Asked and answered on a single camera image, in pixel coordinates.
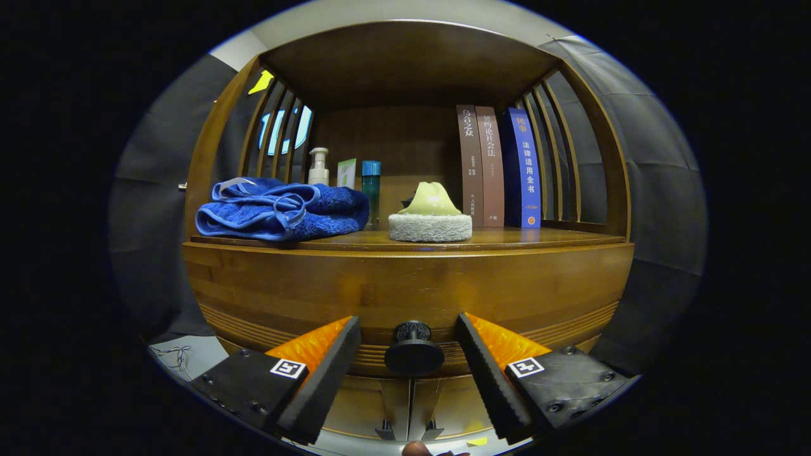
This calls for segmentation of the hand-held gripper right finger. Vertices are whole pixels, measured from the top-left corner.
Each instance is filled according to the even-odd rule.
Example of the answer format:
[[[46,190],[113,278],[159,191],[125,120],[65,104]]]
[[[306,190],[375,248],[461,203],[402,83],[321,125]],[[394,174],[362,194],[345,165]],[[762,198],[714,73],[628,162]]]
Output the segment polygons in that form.
[[[552,350],[471,313],[456,337],[496,436],[513,444],[588,421],[636,384],[574,345]]]

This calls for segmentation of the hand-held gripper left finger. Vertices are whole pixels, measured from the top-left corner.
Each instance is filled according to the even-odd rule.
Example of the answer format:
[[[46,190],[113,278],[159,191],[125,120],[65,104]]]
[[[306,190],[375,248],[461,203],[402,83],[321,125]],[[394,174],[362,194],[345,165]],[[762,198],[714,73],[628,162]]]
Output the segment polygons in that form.
[[[238,350],[190,384],[250,427],[313,444],[360,341],[359,318],[348,315],[264,353]]]

